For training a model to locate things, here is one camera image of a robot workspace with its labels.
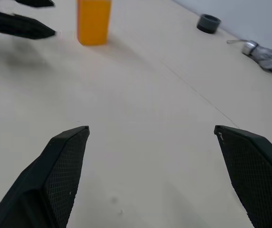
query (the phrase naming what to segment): orange bottle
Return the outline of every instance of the orange bottle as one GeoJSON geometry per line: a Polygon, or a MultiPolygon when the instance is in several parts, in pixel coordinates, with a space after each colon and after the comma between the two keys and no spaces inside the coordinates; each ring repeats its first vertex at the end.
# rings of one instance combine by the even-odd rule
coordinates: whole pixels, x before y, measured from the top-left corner
{"type": "Polygon", "coordinates": [[[78,0],[77,35],[82,45],[106,44],[111,0],[78,0]]]}

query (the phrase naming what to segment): white wall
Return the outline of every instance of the white wall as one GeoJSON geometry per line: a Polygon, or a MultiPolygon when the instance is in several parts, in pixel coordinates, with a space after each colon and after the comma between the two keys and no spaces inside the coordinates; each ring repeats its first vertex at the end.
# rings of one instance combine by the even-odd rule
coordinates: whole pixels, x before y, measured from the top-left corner
{"type": "Polygon", "coordinates": [[[196,14],[207,13],[222,20],[231,34],[272,48],[271,0],[174,0],[196,14]]]}

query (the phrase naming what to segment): silver object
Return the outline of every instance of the silver object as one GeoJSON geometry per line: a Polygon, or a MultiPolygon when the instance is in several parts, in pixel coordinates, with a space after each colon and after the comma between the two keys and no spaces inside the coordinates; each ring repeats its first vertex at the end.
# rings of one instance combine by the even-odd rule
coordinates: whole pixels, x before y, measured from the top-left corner
{"type": "Polygon", "coordinates": [[[228,44],[245,42],[242,53],[253,59],[259,66],[267,71],[272,72],[272,49],[260,46],[253,40],[228,40],[228,44]]]}

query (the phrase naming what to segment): roll of tape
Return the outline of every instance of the roll of tape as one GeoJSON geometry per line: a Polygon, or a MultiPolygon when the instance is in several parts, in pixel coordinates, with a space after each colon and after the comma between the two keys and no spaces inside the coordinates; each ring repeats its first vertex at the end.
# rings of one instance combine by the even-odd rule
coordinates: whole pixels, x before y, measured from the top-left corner
{"type": "Polygon", "coordinates": [[[202,14],[198,21],[197,29],[206,33],[213,34],[217,31],[220,23],[220,19],[208,14],[202,14]]]}

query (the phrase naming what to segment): white table surface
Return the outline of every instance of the white table surface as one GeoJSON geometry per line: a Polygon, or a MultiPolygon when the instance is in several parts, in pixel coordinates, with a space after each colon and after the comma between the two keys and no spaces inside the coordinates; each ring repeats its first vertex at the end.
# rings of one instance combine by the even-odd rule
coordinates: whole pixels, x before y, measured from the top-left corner
{"type": "Polygon", "coordinates": [[[272,142],[272,75],[170,0],[114,0],[100,47],[74,38],[74,1],[55,3],[0,5],[61,31],[0,35],[0,200],[51,137],[89,125],[68,228],[251,228],[213,130],[272,142]]]}

